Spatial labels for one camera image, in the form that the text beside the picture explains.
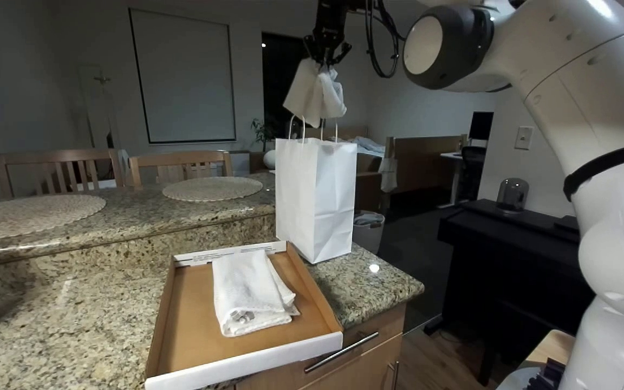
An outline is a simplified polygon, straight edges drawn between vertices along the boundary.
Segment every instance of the cabinet door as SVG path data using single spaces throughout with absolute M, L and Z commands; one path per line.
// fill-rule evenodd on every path
M 334 371 L 320 377 L 304 390 L 335 390 L 335 388 L 361 388 L 361 390 L 391 390 L 399 381 L 399 353 L 401 335 L 361 353 L 357 360 L 346 363 L 343 371 Z

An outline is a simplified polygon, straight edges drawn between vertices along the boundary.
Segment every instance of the granite countertop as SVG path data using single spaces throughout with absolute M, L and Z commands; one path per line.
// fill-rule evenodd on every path
M 142 388 L 169 259 L 0 265 L 0 388 Z M 361 246 L 310 265 L 343 326 L 425 285 Z
M 117 241 L 131 241 L 163 232 L 186 230 L 230 218 L 245 218 L 273 212 L 273 174 L 251 174 L 264 183 L 256 194 L 230 200 L 191 204 L 175 200 L 161 187 L 145 191 L 98 191 L 106 206 L 69 224 L 26 236 L 0 238 L 0 261 L 35 257 L 45 254 L 93 246 Z

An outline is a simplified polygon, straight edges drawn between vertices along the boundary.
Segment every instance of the kitchen counter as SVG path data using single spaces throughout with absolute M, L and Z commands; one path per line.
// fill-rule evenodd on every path
M 142 388 L 169 254 L 273 241 L 270 191 L 208 207 L 106 199 L 98 224 L 26 236 L 23 254 L 11 242 L 0 256 L 0 388 Z M 361 246 L 310 270 L 343 326 L 425 290 Z

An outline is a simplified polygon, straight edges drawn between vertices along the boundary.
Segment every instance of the white paper bag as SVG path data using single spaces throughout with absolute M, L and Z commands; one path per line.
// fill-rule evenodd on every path
M 274 236 L 317 263 L 350 254 L 355 142 L 274 140 Z

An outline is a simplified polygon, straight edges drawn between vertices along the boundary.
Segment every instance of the wooden cabinet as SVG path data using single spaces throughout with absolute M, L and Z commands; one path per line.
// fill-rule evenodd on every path
M 288 363 L 239 381 L 239 390 L 389 390 L 399 374 L 405 304 L 376 314 L 345 332 L 345 347 L 332 354 Z

